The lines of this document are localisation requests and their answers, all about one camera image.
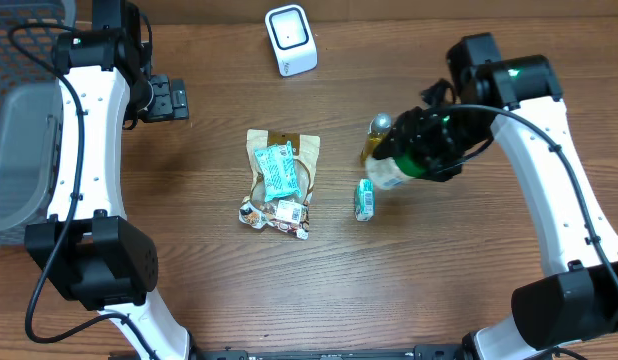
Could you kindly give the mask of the clear plastic container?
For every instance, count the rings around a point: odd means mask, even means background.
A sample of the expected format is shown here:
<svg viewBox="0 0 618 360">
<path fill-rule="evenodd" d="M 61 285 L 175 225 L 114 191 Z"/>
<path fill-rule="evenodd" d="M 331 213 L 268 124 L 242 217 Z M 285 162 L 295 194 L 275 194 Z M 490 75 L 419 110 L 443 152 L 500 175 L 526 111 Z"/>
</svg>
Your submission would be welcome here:
<svg viewBox="0 0 618 360">
<path fill-rule="evenodd" d="M 365 164 L 366 159 L 373 153 L 384 137 L 390 132 L 393 124 L 392 117 L 387 113 L 378 113 L 370 122 L 365 143 L 360 154 L 360 163 Z"/>
</svg>

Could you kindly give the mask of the green lid spice jar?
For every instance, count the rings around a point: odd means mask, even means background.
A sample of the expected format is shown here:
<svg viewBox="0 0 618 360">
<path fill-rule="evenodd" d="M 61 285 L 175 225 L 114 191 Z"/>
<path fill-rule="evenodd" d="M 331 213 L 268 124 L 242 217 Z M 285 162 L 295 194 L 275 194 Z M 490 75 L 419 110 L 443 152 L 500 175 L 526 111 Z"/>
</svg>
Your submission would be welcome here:
<svg viewBox="0 0 618 360">
<path fill-rule="evenodd" d="M 365 170 L 369 180 L 381 190 L 393 189 L 411 179 L 420 178 L 427 172 L 425 166 L 407 154 L 381 160 L 369 156 L 365 160 Z"/>
</svg>

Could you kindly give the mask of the teal small carton box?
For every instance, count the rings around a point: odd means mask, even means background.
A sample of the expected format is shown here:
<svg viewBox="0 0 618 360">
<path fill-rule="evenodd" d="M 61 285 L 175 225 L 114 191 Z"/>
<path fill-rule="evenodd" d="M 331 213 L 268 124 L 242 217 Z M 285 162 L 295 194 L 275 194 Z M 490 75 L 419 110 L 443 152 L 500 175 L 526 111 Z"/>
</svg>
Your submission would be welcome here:
<svg viewBox="0 0 618 360">
<path fill-rule="evenodd" d="M 369 179 L 361 179 L 354 193 L 354 214 L 357 221 L 366 222 L 375 215 L 375 192 Z"/>
</svg>

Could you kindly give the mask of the brown Pantree snack packet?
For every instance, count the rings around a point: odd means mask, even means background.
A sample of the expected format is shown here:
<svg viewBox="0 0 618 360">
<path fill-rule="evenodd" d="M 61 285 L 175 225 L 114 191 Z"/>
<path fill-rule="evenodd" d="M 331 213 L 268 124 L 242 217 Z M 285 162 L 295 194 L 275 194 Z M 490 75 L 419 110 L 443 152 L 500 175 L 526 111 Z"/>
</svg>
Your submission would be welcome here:
<svg viewBox="0 0 618 360">
<path fill-rule="evenodd" d="M 246 150 L 252 171 L 252 184 L 250 193 L 244 197 L 243 202 L 264 202 L 263 175 L 254 152 L 272 145 L 285 145 L 288 142 L 290 142 L 292 146 L 295 170 L 301 189 L 301 196 L 293 196 L 293 199 L 295 202 L 304 204 L 305 206 L 311 203 L 315 187 L 317 162 L 320 154 L 320 137 L 258 129 L 249 129 L 247 131 Z"/>
</svg>

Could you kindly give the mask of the teal white snack packet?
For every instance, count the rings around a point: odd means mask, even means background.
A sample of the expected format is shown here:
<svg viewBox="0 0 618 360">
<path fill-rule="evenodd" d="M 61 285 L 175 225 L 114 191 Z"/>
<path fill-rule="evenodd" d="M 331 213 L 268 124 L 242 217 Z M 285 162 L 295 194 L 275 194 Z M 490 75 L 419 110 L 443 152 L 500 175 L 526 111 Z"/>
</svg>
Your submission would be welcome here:
<svg viewBox="0 0 618 360">
<path fill-rule="evenodd" d="M 257 149 L 254 156 L 263 175 L 266 202 L 302 194 L 290 141 Z"/>
</svg>

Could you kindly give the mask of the brown white snack wrapper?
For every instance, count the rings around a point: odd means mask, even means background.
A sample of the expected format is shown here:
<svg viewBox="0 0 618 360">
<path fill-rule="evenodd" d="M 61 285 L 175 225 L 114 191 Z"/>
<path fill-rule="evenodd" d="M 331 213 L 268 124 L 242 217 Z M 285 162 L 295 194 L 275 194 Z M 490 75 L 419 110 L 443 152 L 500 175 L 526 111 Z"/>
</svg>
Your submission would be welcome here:
<svg viewBox="0 0 618 360">
<path fill-rule="evenodd" d="M 309 236 L 309 200 L 300 201 L 296 196 L 275 198 L 266 201 L 264 196 L 253 196 L 238 210 L 241 223 L 262 230 L 271 227 L 307 240 Z"/>
</svg>

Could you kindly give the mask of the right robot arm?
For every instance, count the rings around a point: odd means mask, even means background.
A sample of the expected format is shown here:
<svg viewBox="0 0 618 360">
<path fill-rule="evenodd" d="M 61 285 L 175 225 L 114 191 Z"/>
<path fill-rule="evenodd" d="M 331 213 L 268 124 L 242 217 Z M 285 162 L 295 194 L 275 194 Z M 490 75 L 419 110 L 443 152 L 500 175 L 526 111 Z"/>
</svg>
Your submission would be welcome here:
<svg viewBox="0 0 618 360">
<path fill-rule="evenodd" d="M 446 55 L 450 76 L 402 113 L 366 158 L 383 190 L 445 182 L 492 144 L 507 156 L 538 237 L 543 276 L 516 289 L 501 322 L 457 345 L 418 345 L 417 358 L 549 359 L 618 332 L 618 235 L 573 143 L 563 90 L 542 55 L 503 59 L 489 33 Z"/>
</svg>

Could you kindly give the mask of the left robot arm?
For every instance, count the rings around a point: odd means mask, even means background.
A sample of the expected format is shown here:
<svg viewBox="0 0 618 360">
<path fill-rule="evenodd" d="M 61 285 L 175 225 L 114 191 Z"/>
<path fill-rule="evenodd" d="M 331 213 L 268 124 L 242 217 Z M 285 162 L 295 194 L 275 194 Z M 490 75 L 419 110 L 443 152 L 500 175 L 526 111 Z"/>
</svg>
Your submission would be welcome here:
<svg viewBox="0 0 618 360">
<path fill-rule="evenodd" d="M 129 1 L 97 1 L 89 30 L 63 25 L 58 33 L 45 64 L 62 101 L 57 180 L 25 247 L 41 284 L 81 303 L 95 322 L 112 322 L 137 358 L 192 359 L 193 337 L 157 288 L 155 244 L 128 221 L 121 190 L 123 133 L 187 119 L 184 83 L 153 73 L 151 26 Z"/>
</svg>

